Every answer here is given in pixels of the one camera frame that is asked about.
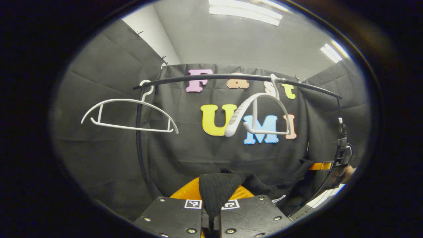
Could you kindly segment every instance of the yellow letter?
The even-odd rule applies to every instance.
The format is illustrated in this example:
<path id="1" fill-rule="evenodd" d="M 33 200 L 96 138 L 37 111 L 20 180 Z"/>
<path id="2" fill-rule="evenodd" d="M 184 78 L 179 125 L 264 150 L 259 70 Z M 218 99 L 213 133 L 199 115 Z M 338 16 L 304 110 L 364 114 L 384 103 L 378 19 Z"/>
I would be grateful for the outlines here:
<path id="1" fill-rule="evenodd" d="M 291 84 L 285 84 L 285 83 L 283 83 L 282 86 L 285 88 L 285 95 L 290 99 L 294 99 L 295 94 L 292 93 L 294 86 L 292 86 Z"/>
<path id="2" fill-rule="evenodd" d="M 223 127 L 217 127 L 214 124 L 215 112 L 218 109 L 216 105 L 203 105 L 200 109 L 203 112 L 203 130 L 212 136 L 223 136 L 229 120 L 232 118 L 233 112 L 236 109 L 236 105 L 226 104 L 222 106 L 222 109 L 225 110 L 225 125 Z"/>

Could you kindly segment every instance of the clothes hanger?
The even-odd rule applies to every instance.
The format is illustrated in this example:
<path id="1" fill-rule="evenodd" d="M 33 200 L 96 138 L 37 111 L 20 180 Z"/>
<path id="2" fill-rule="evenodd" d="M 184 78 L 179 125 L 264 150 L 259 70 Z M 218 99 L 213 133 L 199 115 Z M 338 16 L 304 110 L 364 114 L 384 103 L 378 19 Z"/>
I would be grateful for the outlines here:
<path id="1" fill-rule="evenodd" d="M 143 81 L 140 83 L 140 86 L 142 86 L 143 84 L 148 83 L 148 82 L 150 82 L 150 80 L 143 80 Z M 90 118 L 90 119 L 91 119 L 91 121 L 92 121 L 92 123 L 94 123 L 94 124 L 96 124 L 96 125 L 98 125 L 98 126 L 104 126 L 104 127 L 114 127 L 114 128 L 120 128 L 120 129 L 128 129 L 128 130 L 145 130 L 145 131 L 155 131 L 155 132 L 172 132 L 172 131 L 173 131 L 173 128 L 172 128 L 172 129 L 170 129 L 170 123 L 172 123 L 173 127 L 175 128 L 175 132 L 176 132 L 176 134 L 179 134 L 178 127 L 176 126 L 176 124 L 175 124 L 175 122 L 173 121 L 173 119 L 172 119 L 172 118 L 171 118 L 171 117 L 170 117 L 170 116 L 169 116 L 166 112 L 164 112 L 162 109 L 160 109 L 160 108 L 158 108 L 158 107 L 156 107 L 156 106 L 154 106 L 154 105 L 151 105 L 151 104 L 149 104 L 149 103 L 144 102 L 144 101 L 145 101 L 145 99 L 146 99 L 146 96 L 147 96 L 147 95 L 150 95 L 150 94 L 153 92 L 153 90 L 154 90 L 154 86 L 151 86 L 150 91 L 148 91 L 148 92 L 146 92 L 146 93 L 144 93 L 144 94 L 143 94 L 143 97 L 142 97 L 141 101 L 138 101 L 138 100 L 133 100 L 133 99 L 118 98 L 118 99 L 110 99 L 110 100 L 106 100 L 106 101 L 100 102 L 100 103 L 96 104 L 95 106 L 91 107 L 91 108 L 90 108 L 90 109 L 89 109 L 89 110 L 85 113 L 84 117 L 83 117 L 83 118 L 82 118 L 82 120 L 81 120 L 81 124 L 84 122 L 85 117 L 86 117 L 86 116 L 87 116 L 87 115 L 88 115 L 88 114 L 89 114 L 92 110 L 96 109 L 97 107 L 100 107 L 99 117 L 98 117 L 97 121 L 95 121 L 92 117 Z M 103 112 L 103 105 L 104 105 L 104 104 L 107 104 L 107 103 L 110 103 L 110 102 L 134 102 L 134 103 L 139 103 L 139 104 L 146 105 L 146 106 L 148 106 L 148 107 L 154 108 L 154 109 L 158 110 L 159 112 L 163 113 L 163 114 L 164 114 L 164 115 L 168 118 L 168 129 L 167 129 L 167 130 L 160 130 L 160 129 L 148 129 L 148 128 L 127 127 L 127 126 L 120 126 L 120 125 L 113 125 L 113 124 L 103 123 L 103 122 L 101 122 L 102 112 Z"/>
<path id="2" fill-rule="evenodd" d="M 272 96 L 268 93 L 256 93 L 251 95 L 249 98 L 247 98 L 233 113 L 232 118 L 230 119 L 228 126 L 225 129 L 225 136 L 226 137 L 231 137 L 235 134 L 236 129 L 241 121 L 241 119 L 243 118 L 243 115 L 245 113 L 245 111 L 247 110 L 248 106 L 250 106 L 250 104 L 253 104 L 253 127 L 251 128 L 250 125 L 248 124 L 248 122 L 243 122 L 242 124 L 244 125 L 245 129 L 250 132 L 251 134 L 276 134 L 276 135 L 286 135 L 289 134 L 291 131 L 291 125 L 289 124 L 289 120 L 288 120 L 288 112 L 285 109 L 285 106 L 282 104 L 282 102 L 279 99 L 279 90 L 276 87 L 276 79 L 277 78 L 274 74 L 270 75 L 270 81 L 272 82 L 273 86 L 276 89 L 276 96 Z M 286 117 L 286 132 L 278 132 L 278 131 L 270 131 L 270 130 L 257 130 L 257 99 L 259 97 L 269 97 L 274 99 L 278 105 L 282 108 L 285 117 Z"/>

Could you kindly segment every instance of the black fabric backdrop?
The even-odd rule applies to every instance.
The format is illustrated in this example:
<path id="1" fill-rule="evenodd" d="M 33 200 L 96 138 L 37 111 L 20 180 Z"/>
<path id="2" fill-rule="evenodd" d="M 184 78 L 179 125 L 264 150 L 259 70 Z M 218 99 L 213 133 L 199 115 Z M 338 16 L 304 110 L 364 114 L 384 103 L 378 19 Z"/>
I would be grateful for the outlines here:
<path id="1" fill-rule="evenodd" d="M 117 21 L 94 38 L 74 59 L 58 91 L 55 104 L 55 146 L 68 170 L 81 187 L 123 217 L 134 221 L 150 204 L 137 158 L 135 131 L 99 127 L 84 122 L 84 113 L 100 101 L 113 98 L 138 100 L 139 90 L 132 86 L 144 79 L 160 80 L 189 75 L 190 69 L 212 69 L 215 74 L 235 73 L 295 78 L 261 69 L 215 64 L 167 66 L 148 44 L 137 37 L 123 21 Z M 279 86 L 281 101 L 289 114 L 295 115 L 297 138 L 278 136 L 274 144 L 256 142 L 245 145 L 246 131 L 240 125 L 230 138 L 211 136 L 203 131 L 202 111 L 205 104 L 218 106 L 215 124 L 225 123 L 222 105 L 239 106 L 250 95 L 264 92 L 264 84 L 249 81 L 247 89 L 230 89 L 227 80 L 209 80 L 202 92 L 186 92 L 188 82 L 159 85 L 146 102 L 166 111 L 176 122 L 180 133 L 142 132 L 144 166 L 148 176 L 165 196 L 203 173 L 218 172 L 224 166 L 254 172 L 262 182 L 275 185 L 289 179 L 305 158 L 307 142 L 309 159 L 332 160 L 336 150 L 336 99 L 319 92 L 294 88 L 295 99 L 289 99 Z M 346 60 L 313 76 L 304 83 L 320 86 L 344 97 L 341 101 L 349 143 L 357 157 L 365 149 L 371 123 L 371 107 L 360 74 Z M 282 110 L 270 99 L 259 99 L 259 121 L 276 115 L 277 130 L 285 130 Z M 137 104 L 111 103 L 103 109 L 102 122 L 135 126 Z M 251 115 L 251 109 L 245 115 Z M 166 128 L 167 118 L 148 107 L 142 108 L 143 127 Z M 323 183 L 327 172 L 307 172 L 293 191 L 278 205 L 285 214 L 304 205 Z"/>

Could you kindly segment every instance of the fluorescent light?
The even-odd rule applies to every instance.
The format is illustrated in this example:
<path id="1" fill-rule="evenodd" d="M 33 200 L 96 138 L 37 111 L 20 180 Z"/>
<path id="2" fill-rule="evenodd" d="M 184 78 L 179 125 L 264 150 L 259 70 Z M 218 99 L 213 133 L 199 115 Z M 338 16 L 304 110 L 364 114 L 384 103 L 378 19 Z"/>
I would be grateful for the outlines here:
<path id="1" fill-rule="evenodd" d="M 209 0 L 210 14 L 246 17 L 278 26 L 282 15 L 260 6 L 235 0 Z"/>
<path id="2" fill-rule="evenodd" d="M 332 55 L 330 51 L 326 49 L 325 47 L 320 48 L 320 50 L 323 51 L 323 53 L 325 53 L 333 62 L 335 63 L 339 62 L 339 60 L 337 60 L 336 57 Z"/>
<path id="3" fill-rule="evenodd" d="M 329 45 L 329 44 L 324 44 L 324 47 L 326 49 L 328 49 L 329 52 L 332 53 L 333 56 L 335 56 L 335 58 L 339 61 L 342 60 L 341 56 Z"/>
<path id="4" fill-rule="evenodd" d="M 339 50 L 339 52 L 341 52 L 341 54 L 345 57 L 345 58 L 349 58 L 349 54 L 342 48 L 342 46 L 340 46 L 338 44 L 338 42 L 336 41 L 331 41 L 332 44 Z"/>
<path id="5" fill-rule="evenodd" d="M 268 4 L 268 5 L 271 5 L 272 7 L 275 7 L 277 9 L 282 10 L 282 11 L 291 12 L 287 8 L 285 8 L 285 7 L 283 7 L 283 6 L 279 5 L 279 4 L 276 4 L 276 3 L 272 2 L 272 1 L 269 1 L 269 0 L 259 0 L 259 1 L 260 2 L 263 2 L 265 4 Z"/>

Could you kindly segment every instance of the person's hand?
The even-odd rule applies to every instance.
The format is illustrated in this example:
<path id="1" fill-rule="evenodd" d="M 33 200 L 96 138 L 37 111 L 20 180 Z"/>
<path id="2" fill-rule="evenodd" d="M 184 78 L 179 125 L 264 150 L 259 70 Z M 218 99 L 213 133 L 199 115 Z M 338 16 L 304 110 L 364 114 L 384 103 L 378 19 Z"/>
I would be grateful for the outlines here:
<path id="1" fill-rule="evenodd" d="M 344 169 L 342 169 L 340 172 L 339 170 L 335 172 L 335 176 L 340 177 L 343 174 L 345 174 L 344 178 L 342 179 L 341 183 L 345 183 L 346 181 L 348 181 L 352 174 L 355 172 L 356 168 L 353 168 L 351 165 L 348 165 L 347 167 L 345 167 Z"/>

